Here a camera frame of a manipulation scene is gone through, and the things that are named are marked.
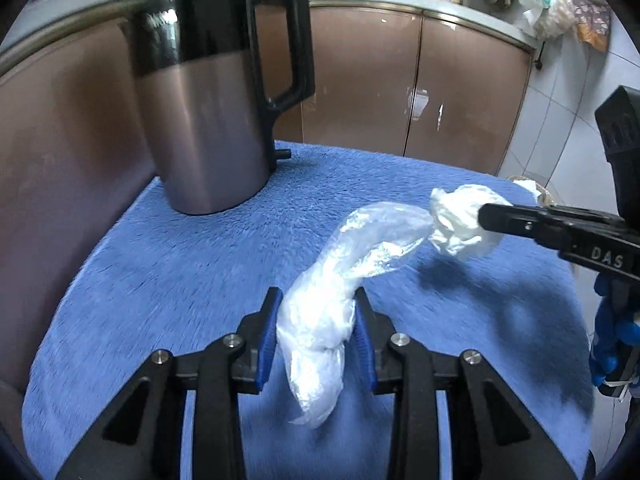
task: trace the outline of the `kitchen appliance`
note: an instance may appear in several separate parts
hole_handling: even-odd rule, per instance
[[[264,92],[255,7],[282,4],[292,86]],[[211,214],[244,202],[279,158],[273,125],[313,94],[308,0],[148,0],[129,22],[145,137],[169,204]]]

